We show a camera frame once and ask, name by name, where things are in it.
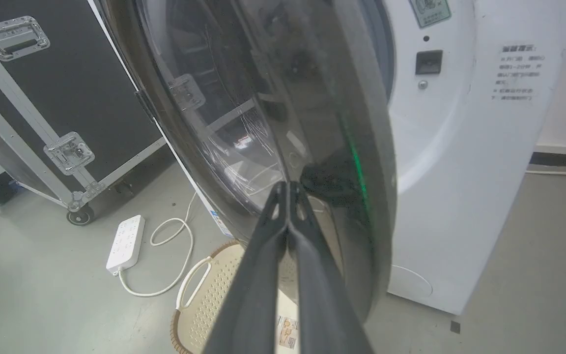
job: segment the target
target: laundry basket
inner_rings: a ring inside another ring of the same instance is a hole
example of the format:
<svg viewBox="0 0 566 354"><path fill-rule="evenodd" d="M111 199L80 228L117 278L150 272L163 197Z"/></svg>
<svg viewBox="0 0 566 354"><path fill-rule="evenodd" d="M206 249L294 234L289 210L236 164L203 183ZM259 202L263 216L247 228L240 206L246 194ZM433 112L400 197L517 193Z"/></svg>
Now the laundry basket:
<svg viewBox="0 0 566 354"><path fill-rule="evenodd" d="M234 240L216 249L211 256L200 260L185 276L178 297L176 312L170 325L171 344L180 354L199 354L206 344L218 311L231 285L243 256L243 248ZM195 291L185 301L187 285L198 269L206 265L204 275ZM299 352L298 307L281 291L277 297L276 330L277 354Z"/></svg>

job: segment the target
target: sticker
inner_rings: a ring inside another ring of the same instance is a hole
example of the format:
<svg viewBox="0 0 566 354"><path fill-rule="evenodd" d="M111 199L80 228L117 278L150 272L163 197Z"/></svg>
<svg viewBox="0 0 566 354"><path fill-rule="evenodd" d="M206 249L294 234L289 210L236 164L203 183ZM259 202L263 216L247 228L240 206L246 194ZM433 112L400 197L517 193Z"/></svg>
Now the sticker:
<svg viewBox="0 0 566 354"><path fill-rule="evenodd" d="M298 321L289 317L279 316L277 320L277 338L281 347L294 349L298 343Z"/></svg>
<svg viewBox="0 0 566 354"><path fill-rule="evenodd" d="M545 56L536 45L503 45L495 63L490 99L503 102L529 102L537 95Z"/></svg>
<svg viewBox="0 0 566 354"><path fill-rule="evenodd" d="M218 227L220 227L220 231L222 231L222 233L224 235L227 235L228 237L233 237L233 234L231 233L231 231L226 227L226 225L224 224L224 222L222 221L222 219L220 219L220 217L218 216L218 213L216 213L213 210L211 211L211 216L213 216L213 220L215 221L216 224L218 224Z"/></svg>
<svg viewBox="0 0 566 354"><path fill-rule="evenodd" d="M409 0L418 26L423 28L451 17L447 0Z"/></svg>

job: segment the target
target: white cable on floor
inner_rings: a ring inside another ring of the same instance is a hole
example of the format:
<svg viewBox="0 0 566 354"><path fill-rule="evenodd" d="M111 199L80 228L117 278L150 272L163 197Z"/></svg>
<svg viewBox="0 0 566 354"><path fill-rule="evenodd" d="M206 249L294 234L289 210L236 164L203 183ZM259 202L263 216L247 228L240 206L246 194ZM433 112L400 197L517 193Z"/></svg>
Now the white cable on floor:
<svg viewBox="0 0 566 354"><path fill-rule="evenodd" d="M525 173L530 173L532 175L566 176L566 172L564 171L525 171Z"/></svg>
<svg viewBox="0 0 566 354"><path fill-rule="evenodd" d="M126 291L128 291L130 294L134 295L134 296L141 296L141 297L153 297L153 296L158 296L160 294L163 294L165 292L167 292L168 290L170 290L171 288L173 288L176 284L178 284L179 280L182 278L182 274L185 272L185 268L187 267L187 264L189 262L189 258L191 258L191 252L194 250L194 235L191 232L191 229L189 228L189 225L187 225L187 219L189 219L189 210L191 209L191 203L194 202L194 199L196 197L196 193L194 193L193 197L191 197L191 200L189 201L189 206L187 207L187 215L185 215L185 219L180 219L177 217L173 217L171 219L165 220L164 222L162 222L153 232L152 235L150 236L150 244L152 246L160 246L162 244L166 244L167 242L169 242L171 239L173 239L174 237L176 237L180 231L182 231L184 228L187 228L187 231L189 233L189 238L191 239L191 244L189 245L189 251L187 252L187 257L185 258L185 263L182 265L182 269L180 269L180 273L178 275L178 277L165 289L161 290L161 291L157 291L157 292L153 292L153 293L140 293L140 292L135 292L132 289L130 289L130 287L128 287L128 285L126 285L126 280L124 280L123 277L123 272L121 269L119 269L119 271L117 271L118 275L119 275L119 280L121 280L121 284L123 285L124 289L126 289ZM157 235L157 232L159 231L159 229L161 227L163 227L163 225L167 224L168 222L171 221L178 221L178 222L182 222L182 226L180 226L180 229L178 229L178 231L176 231L173 235L171 235L170 237L168 237L166 240L163 240L162 242L159 243L154 243L154 237Z"/></svg>

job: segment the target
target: power strip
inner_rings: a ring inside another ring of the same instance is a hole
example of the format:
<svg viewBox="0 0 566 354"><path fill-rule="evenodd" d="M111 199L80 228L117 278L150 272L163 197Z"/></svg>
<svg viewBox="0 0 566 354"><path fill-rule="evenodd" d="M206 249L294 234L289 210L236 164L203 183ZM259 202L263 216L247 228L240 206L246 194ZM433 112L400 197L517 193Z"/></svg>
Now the power strip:
<svg viewBox="0 0 566 354"><path fill-rule="evenodd" d="M106 262L106 269L114 276L117 276L118 271L137 264L144 225L145 219L137 215L122 221L117 227L111 253Z"/></svg>

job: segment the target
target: gray floor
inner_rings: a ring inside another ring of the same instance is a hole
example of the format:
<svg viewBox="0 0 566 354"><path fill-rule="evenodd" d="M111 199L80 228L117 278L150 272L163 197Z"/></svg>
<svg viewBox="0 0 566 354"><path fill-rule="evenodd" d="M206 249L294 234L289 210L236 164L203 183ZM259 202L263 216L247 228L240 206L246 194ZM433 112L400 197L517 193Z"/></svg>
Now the gray floor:
<svg viewBox="0 0 566 354"><path fill-rule="evenodd" d="M104 268L117 224L141 213L145 242L127 271L130 285L155 291L180 271L186 235L162 247L146 238L184 215L192 189L177 165L141 183L133 199L105 193L95 203L99 219L86 227L68 224L60 207L30 192L0 207L0 354L175 352L169 322L177 290L137 298ZM227 240L202 204L193 212L191 264ZM450 331L452 320L460 334ZM387 295L367 328L378 353L566 353L566 177L525 178L463 316Z"/></svg>

